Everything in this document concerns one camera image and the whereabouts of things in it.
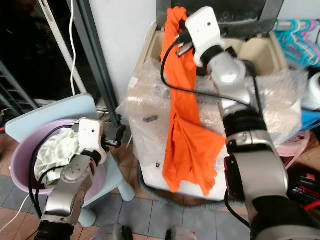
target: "tiled floor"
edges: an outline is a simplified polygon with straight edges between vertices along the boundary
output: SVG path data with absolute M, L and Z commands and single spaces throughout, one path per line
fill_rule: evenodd
M 0 228 L 16 215 L 27 196 L 14 185 L 10 176 L 9 166 L 17 146 L 18 143 L 12 138 L 0 134 Z M 112 193 L 93 202 L 89 207 L 96 213 L 94 226 L 83 228 L 78 224 L 72 240 L 90 240 L 100 227 L 113 223 L 130 227 L 134 232 L 134 240 L 164 239 L 167 229 L 176 225 L 188 227 L 195 232 L 199 240 L 249 239 L 249 230 L 230 214 L 211 210 L 182 210 L 154 200 L 139 186 L 137 159 L 132 153 L 132 148 L 127 149 L 123 145 L 119 149 L 113 149 L 112 153 L 119 161 L 123 176 L 135 189 L 136 197 L 130 202 L 125 202 L 119 191 L 115 189 Z M 40 196 L 42 209 L 45 207 L 46 200 L 46 197 Z M 177 195 L 177 200 L 179 202 L 194 201 L 193 198 L 182 195 Z M 31 240 L 38 225 L 39 220 L 28 199 L 19 217 L 0 232 L 0 239 Z

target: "light blue stool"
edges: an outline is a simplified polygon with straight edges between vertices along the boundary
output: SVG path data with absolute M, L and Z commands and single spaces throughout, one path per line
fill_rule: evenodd
M 98 119 L 95 101 L 88 93 L 68 97 L 10 120 L 5 125 L 5 131 L 20 143 L 32 132 L 50 122 L 83 117 Z M 114 156 L 110 152 L 107 153 L 107 161 L 105 161 L 104 167 L 106 179 L 102 190 L 83 204 L 79 223 L 85 228 L 92 226 L 96 221 L 96 214 L 92 210 L 84 208 L 85 206 L 88 206 L 115 188 L 119 189 L 123 200 L 126 202 L 131 201 L 135 197 L 134 189 L 124 179 Z

